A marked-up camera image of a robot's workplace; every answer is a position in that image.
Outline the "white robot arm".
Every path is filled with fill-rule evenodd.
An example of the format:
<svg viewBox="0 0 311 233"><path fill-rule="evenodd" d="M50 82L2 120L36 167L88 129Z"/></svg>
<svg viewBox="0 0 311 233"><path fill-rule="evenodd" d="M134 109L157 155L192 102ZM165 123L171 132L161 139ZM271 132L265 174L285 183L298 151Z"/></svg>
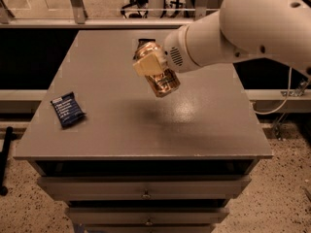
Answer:
<svg viewBox="0 0 311 233"><path fill-rule="evenodd" d="M161 46L144 47L133 64L140 76L268 58L308 77L311 8L302 0L224 0L218 11L172 31Z"/></svg>

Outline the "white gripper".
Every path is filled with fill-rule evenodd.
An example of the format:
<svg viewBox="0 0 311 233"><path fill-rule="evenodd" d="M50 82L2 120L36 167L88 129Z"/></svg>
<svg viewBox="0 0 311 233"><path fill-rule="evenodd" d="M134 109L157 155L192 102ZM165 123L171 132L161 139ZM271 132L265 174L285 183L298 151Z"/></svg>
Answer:
<svg viewBox="0 0 311 233"><path fill-rule="evenodd" d="M187 46L189 27L182 26L172 31L164 40L163 49L166 59L159 53L148 53L143 57L136 56L133 68L138 76L160 75L165 71L166 60L171 70L186 73L200 69L200 66L190 57Z"/></svg>

